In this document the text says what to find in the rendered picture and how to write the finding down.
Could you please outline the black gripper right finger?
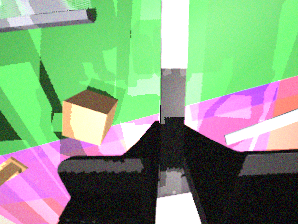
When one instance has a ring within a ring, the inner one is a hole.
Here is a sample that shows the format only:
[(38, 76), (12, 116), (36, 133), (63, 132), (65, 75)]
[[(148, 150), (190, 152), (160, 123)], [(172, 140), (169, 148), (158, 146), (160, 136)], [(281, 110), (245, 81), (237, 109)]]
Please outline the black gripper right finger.
[(237, 151), (185, 125), (183, 169), (201, 224), (226, 224), (251, 177), (298, 174), (298, 149)]

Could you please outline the green flat mat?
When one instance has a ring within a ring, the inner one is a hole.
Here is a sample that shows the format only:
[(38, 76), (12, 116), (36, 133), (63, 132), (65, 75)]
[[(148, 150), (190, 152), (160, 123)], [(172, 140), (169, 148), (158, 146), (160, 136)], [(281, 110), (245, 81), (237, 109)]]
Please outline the green flat mat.
[[(63, 136), (63, 100), (160, 113), (161, 0), (90, 0), (94, 23), (0, 33), (0, 156)], [(91, 8), (90, 7), (90, 8)], [(186, 106), (298, 76), (298, 0), (189, 0)]]

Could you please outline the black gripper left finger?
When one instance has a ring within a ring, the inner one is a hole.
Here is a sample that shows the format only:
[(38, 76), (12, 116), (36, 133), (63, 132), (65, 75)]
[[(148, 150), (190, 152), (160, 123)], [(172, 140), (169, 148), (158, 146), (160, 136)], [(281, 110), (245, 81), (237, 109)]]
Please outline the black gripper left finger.
[(124, 154), (76, 155), (57, 166), (64, 187), (75, 192), (136, 192), (141, 195), (144, 222), (156, 224), (160, 163), (160, 122), (154, 121)]

